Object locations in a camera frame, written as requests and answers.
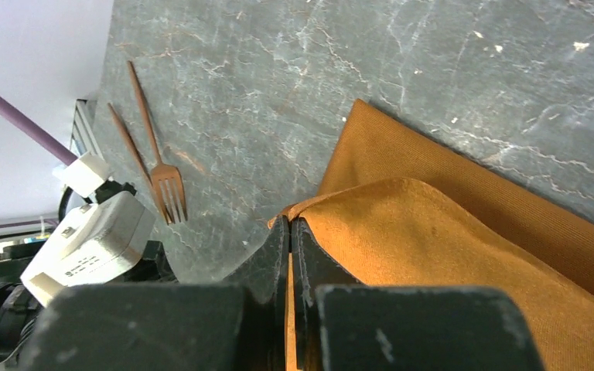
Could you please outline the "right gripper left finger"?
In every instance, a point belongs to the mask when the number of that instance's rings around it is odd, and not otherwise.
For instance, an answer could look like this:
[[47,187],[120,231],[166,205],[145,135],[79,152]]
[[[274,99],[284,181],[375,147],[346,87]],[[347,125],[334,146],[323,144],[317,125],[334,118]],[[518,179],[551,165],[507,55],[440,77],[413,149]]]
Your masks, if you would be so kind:
[[290,226],[217,283],[82,285],[36,321],[22,370],[283,370]]

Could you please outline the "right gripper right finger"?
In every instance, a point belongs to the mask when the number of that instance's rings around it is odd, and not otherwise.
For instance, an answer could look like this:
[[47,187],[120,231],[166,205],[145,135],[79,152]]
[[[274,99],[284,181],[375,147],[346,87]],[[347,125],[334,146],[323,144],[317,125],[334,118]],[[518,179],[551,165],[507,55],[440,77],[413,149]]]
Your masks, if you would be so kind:
[[487,286],[369,286],[292,223],[296,362],[304,370],[541,370],[520,309]]

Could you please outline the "orange cloth napkin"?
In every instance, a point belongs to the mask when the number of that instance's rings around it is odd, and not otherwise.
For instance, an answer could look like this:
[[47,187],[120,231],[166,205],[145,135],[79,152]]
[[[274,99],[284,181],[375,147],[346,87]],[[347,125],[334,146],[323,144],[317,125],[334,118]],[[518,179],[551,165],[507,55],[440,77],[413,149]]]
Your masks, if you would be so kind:
[[549,370],[594,370],[594,225],[362,100],[282,215],[365,284],[503,289]]

